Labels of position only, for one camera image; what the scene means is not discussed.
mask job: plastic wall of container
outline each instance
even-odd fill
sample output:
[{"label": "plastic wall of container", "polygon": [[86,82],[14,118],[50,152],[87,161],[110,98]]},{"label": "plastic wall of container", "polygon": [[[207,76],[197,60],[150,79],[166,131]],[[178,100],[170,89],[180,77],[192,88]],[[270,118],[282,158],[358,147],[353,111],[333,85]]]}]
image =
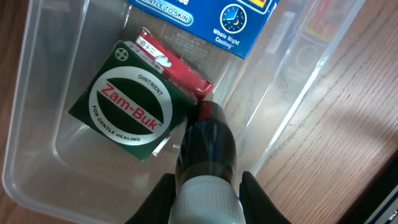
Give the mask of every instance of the plastic wall of container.
[{"label": "plastic wall of container", "polygon": [[183,131],[157,157],[134,156],[67,111],[119,38],[144,25],[216,84],[238,144],[236,183],[256,173],[364,0],[282,0],[246,60],[123,0],[31,0],[2,182],[33,210],[122,223],[166,172]]}]

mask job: white cap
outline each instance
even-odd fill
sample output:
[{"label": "white cap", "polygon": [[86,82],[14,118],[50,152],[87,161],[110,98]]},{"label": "white cap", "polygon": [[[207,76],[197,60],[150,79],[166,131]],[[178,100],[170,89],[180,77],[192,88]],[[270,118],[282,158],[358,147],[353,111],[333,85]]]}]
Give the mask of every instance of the white cap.
[{"label": "white cap", "polygon": [[169,224],[246,224],[235,190],[225,180],[210,175],[186,181],[170,211]]}]

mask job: wooden table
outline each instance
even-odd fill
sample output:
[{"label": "wooden table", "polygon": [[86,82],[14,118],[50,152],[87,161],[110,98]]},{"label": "wooden table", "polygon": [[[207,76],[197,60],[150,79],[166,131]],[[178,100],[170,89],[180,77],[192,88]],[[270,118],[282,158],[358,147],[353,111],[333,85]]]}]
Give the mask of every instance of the wooden table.
[{"label": "wooden table", "polygon": [[[27,0],[0,2],[4,158]],[[335,223],[398,149],[398,1],[367,0],[257,176],[292,223]],[[0,223],[67,223],[16,205]]]}]

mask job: bottle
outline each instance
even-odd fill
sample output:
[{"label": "bottle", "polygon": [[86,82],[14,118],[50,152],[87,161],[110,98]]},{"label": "bottle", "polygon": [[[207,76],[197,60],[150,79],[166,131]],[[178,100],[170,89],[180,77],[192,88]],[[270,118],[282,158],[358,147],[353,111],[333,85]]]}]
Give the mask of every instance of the bottle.
[{"label": "bottle", "polygon": [[188,118],[175,168],[177,196],[169,224],[245,224],[242,205],[233,189],[236,146],[223,109],[199,102]]}]

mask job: green box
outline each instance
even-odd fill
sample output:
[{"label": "green box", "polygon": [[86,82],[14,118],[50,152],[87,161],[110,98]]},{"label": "green box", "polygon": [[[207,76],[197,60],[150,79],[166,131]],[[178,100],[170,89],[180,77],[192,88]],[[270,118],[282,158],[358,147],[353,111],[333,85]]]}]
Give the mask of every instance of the green box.
[{"label": "green box", "polygon": [[135,44],[119,41],[69,113],[147,159],[195,107],[163,72]]}]

